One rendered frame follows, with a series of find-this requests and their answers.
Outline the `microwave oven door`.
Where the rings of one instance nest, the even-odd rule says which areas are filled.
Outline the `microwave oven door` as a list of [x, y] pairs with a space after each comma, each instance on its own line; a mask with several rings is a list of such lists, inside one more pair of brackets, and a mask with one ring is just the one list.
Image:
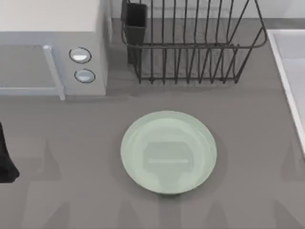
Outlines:
[[58, 96], [43, 45], [0, 45], [0, 96]]

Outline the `pale green plate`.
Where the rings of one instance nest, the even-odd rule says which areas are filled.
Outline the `pale green plate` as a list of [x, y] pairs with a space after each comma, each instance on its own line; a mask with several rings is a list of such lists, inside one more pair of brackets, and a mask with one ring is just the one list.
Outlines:
[[217, 162], [217, 146], [209, 128], [177, 111], [146, 114], [124, 133], [122, 166], [142, 188], [178, 195], [203, 184]]

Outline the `pale microwave oven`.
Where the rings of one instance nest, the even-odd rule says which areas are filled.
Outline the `pale microwave oven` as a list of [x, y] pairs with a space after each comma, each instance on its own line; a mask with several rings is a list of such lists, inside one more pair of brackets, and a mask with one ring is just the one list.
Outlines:
[[[50, 45], [68, 96], [104, 96], [109, 69], [112, 22], [109, 0], [0, 0], [0, 45]], [[72, 61], [69, 50], [88, 49], [91, 60]], [[75, 71], [95, 73], [80, 83]]]

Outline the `small microwave knob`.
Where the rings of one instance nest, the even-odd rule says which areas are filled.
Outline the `small microwave knob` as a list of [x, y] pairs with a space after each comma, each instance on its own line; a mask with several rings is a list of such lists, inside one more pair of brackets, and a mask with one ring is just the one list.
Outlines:
[[95, 73], [89, 69], [75, 71], [74, 78], [80, 83], [92, 83], [95, 81]]

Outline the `large microwave knob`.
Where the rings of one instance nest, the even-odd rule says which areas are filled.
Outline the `large microwave knob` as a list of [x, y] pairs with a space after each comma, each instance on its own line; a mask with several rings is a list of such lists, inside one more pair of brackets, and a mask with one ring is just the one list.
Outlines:
[[77, 47], [75, 49], [69, 50], [69, 57], [76, 63], [85, 64], [92, 59], [92, 54], [88, 49], [84, 47]]

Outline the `black cutlery holder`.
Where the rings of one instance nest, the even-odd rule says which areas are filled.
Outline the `black cutlery holder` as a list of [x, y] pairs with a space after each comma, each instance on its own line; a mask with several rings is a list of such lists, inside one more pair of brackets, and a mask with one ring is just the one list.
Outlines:
[[136, 53], [144, 43], [147, 28], [148, 7], [144, 3], [132, 3], [122, 0], [121, 21], [127, 42], [128, 64], [136, 63]]

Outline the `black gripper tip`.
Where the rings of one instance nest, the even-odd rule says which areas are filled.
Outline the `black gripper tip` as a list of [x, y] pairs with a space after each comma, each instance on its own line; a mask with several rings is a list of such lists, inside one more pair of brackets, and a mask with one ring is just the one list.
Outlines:
[[2, 123], [0, 122], [0, 183], [13, 183], [19, 176], [20, 172], [9, 155]]

